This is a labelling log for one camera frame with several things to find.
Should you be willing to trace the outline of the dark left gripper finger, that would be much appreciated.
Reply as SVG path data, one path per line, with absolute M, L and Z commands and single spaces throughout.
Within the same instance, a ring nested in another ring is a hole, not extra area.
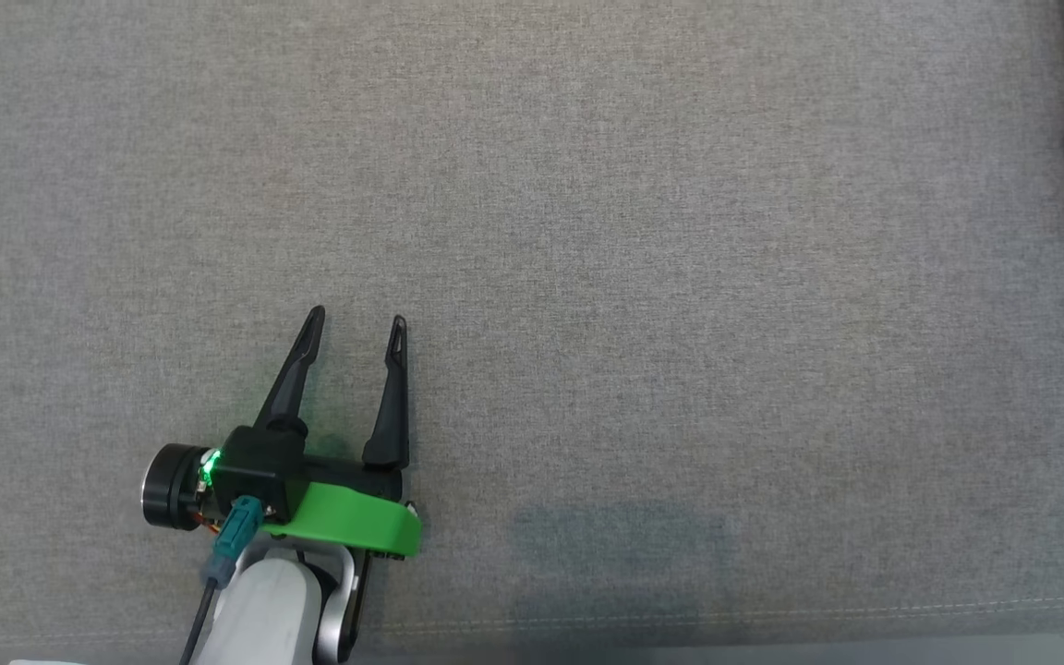
M 375 468 L 406 468 L 410 460 L 408 325 L 403 316 L 393 316 L 384 366 L 387 379 L 371 437 L 364 445 L 363 463 Z
M 301 399 L 307 388 L 307 371 L 320 354 L 325 328 L 325 307 L 312 307 L 293 340 L 269 395 L 263 400 L 253 427 L 271 432 L 293 432 L 307 435 L 307 425 L 301 419 Z

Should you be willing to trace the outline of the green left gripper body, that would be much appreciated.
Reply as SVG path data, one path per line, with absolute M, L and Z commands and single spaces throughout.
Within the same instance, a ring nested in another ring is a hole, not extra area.
M 207 527 L 214 537 L 225 518 L 212 496 L 210 472 L 220 449 L 172 443 L 152 459 L 142 481 L 142 512 L 148 525 L 192 531 Z M 415 556 L 423 525 L 405 502 L 388 493 L 396 475 L 372 475 L 328 459 L 307 460 L 307 495 L 287 525 L 263 519 L 257 535 L 333 544 L 380 556 Z

